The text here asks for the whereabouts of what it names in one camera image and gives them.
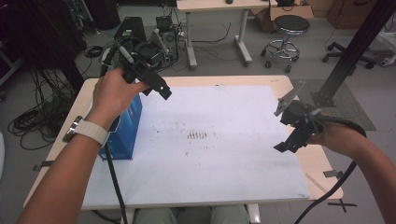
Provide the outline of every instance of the blue box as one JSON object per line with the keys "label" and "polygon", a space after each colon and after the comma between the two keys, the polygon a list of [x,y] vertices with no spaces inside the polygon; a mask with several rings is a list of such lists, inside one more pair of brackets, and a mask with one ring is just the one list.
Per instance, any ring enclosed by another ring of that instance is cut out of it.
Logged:
{"label": "blue box", "polygon": [[[120,114],[117,128],[110,132],[106,144],[113,160],[130,160],[132,158],[142,107],[142,101],[137,94],[131,105]],[[106,160],[104,147],[99,150],[99,156]]]}

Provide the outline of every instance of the metal stool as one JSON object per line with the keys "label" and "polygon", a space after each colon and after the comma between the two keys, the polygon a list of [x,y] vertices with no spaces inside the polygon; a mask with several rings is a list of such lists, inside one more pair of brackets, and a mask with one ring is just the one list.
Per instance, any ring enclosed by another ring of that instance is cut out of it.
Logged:
{"label": "metal stool", "polygon": [[270,68],[271,58],[277,56],[289,60],[289,65],[285,69],[285,72],[289,73],[291,63],[297,62],[300,57],[300,50],[289,42],[289,35],[305,34],[309,30],[309,21],[299,16],[285,15],[274,20],[274,28],[285,35],[282,40],[271,41],[262,50],[262,56],[265,56],[267,50],[270,52],[270,56],[265,62],[265,67]]}

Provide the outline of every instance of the human hand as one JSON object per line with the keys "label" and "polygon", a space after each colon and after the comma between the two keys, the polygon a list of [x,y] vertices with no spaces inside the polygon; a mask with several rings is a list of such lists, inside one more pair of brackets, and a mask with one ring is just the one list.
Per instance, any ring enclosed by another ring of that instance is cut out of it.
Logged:
{"label": "human hand", "polygon": [[325,122],[323,133],[312,135],[308,144],[322,145],[328,149],[353,158],[362,146],[368,144],[367,138],[345,125]]}
{"label": "human hand", "polygon": [[99,78],[93,91],[92,108],[85,120],[108,130],[113,120],[131,104],[134,97],[149,87],[144,82],[128,84],[122,75],[123,70],[117,68]]}

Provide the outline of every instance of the table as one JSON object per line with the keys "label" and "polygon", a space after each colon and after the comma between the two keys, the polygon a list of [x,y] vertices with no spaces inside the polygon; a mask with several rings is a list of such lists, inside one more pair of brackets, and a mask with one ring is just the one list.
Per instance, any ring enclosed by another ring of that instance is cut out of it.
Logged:
{"label": "table", "polygon": [[[289,90],[292,89],[290,81],[285,76],[236,76],[236,77],[167,77],[166,82],[172,88],[174,87],[194,87],[194,86],[269,86],[271,87],[275,98],[280,98],[285,95]],[[83,88],[81,89],[78,98],[76,99],[73,107],[66,118],[65,125],[61,129],[61,134],[57,137],[49,155],[47,161],[53,161],[57,155],[60,153],[65,143],[62,142],[63,133],[68,129],[68,124],[70,124],[77,115],[85,114],[90,106],[92,100],[92,90],[96,79],[87,80]],[[327,178],[322,172],[330,171],[332,167],[330,166],[324,151],[319,146],[308,146],[304,150],[299,150],[297,152],[297,158],[304,172],[305,183],[308,186],[310,192],[309,200],[315,200],[329,190],[337,181],[335,177]],[[43,167],[28,195],[26,202],[29,200],[31,194],[34,192],[36,186],[42,179],[43,175],[47,172],[48,167]],[[343,196],[343,192],[339,189],[332,196],[332,199],[339,199]],[[157,204],[154,201],[148,201],[140,204],[126,204],[129,208],[130,216],[134,213],[134,208],[136,207],[151,207],[151,206],[194,206],[203,204],[225,204],[232,202],[206,202],[206,203],[173,203],[169,204]],[[257,200],[245,200],[240,203],[254,204],[254,203],[264,203]],[[97,202],[101,205],[83,204],[82,209],[92,210],[92,209],[114,209],[118,208],[116,203],[106,204],[106,202]]]}
{"label": "table", "polygon": [[[271,0],[271,5],[276,5],[276,0]],[[225,3],[225,0],[177,0],[177,8],[181,12],[186,12],[187,25],[187,55],[189,58],[190,70],[195,69],[197,62],[195,59],[194,50],[191,41],[191,13],[194,11],[209,11],[209,10],[230,10],[242,9],[241,26],[239,35],[235,36],[234,41],[241,50],[245,60],[245,65],[252,63],[252,59],[248,53],[248,49],[244,43],[245,28],[248,18],[248,11],[252,8],[269,7],[269,1],[262,0],[234,0],[232,4]]]}

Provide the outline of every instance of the black metal pole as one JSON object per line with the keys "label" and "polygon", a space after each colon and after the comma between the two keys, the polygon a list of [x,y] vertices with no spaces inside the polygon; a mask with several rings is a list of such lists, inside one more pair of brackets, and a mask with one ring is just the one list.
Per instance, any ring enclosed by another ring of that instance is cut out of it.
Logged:
{"label": "black metal pole", "polygon": [[350,71],[358,62],[359,57],[369,48],[395,10],[395,0],[378,0],[376,2],[319,92],[312,93],[317,106],[331,104],[332,98],[347,76],[350,75]]}

